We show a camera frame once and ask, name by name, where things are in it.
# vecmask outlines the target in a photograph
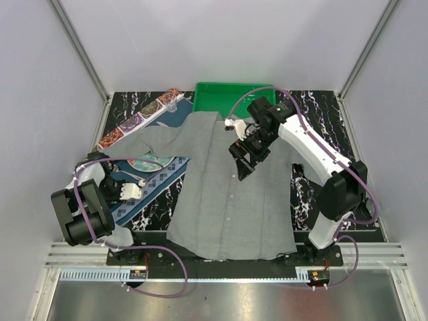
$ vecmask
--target gray cloth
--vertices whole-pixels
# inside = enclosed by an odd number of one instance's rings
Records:
[[[167,238],[207,259],[273,259],[296,250],[290,215],[292,164],[306,162],[277,139],[244,181],[217,112],[194,112],[179,128],[142,128],[102,150],[109,156],[189,156]]]

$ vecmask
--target white wall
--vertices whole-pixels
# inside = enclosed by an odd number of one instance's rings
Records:
[[[393,241],[428,304],[428,2],[402,1],[345,98]]]
[[[24,320],[50,244],[50,194],[89,149],[102,102],[46,0],[0,1],[0,320]]]
[[[387,0],[62,0],[105,87],[339,90]]]

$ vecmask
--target green tray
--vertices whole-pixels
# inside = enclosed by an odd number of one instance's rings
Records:
[[[272,86],[267,84],[227,84],[222,82],[198,82],[196,84],[194,112],[219,112],[223,118],[229,115],[233,105],[249,91]],[[248,118],[247,107],[252,100],[265,96],[271,104],[276,104],[275,90],[261,90],[246,97],[235,109],[234,115]]]

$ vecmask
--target round teal plate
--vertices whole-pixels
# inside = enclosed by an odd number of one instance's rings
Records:
[[[168,158],[159,158],[154,157],[151,152],[148,152],[145,155],[140,156],[139,158],[147,159],[150,161],[157,162],[159,164],[162,164],[163,167],[168,166],[174,159],[174,157],[168,157]],[[129,165],[132,166],[132,168],[140,171],[140,172],[156,172],[161,169],[159,165],[151,164],[148,162],[143,162],[141,160],[128,160]]]

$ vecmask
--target black and white marble surface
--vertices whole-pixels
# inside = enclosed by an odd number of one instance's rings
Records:
[[[182,93],[186,99],[193,102],[194,92]],[[142,107],[156,100],[162,94],[163,92],[115,93],[104,134],[111,132],[127,118],[140,111]],[[352,147],[334,92],[302,90],[292,91],[290,94],[296,99],[302,114],[314,130],[338,152],[354,161]],[[285,98],[283,94],[277,93],[276,99],[277,102],[281,102]],[[158,195],[126,226],[135,231],[166,230],[177,204],[184,176],[185,174]],[[309,231],[314,226],[318,216],[315,197],[320,190],[320,186],[309,181],[304,176],[303,168],[300,165],[293,166],[290,206],[295,231]],[[366,219],[366,217],[357,216],[357,219]],[[371,230],[375,229],[375,225],[349,225],[346,228],[349,230]]]

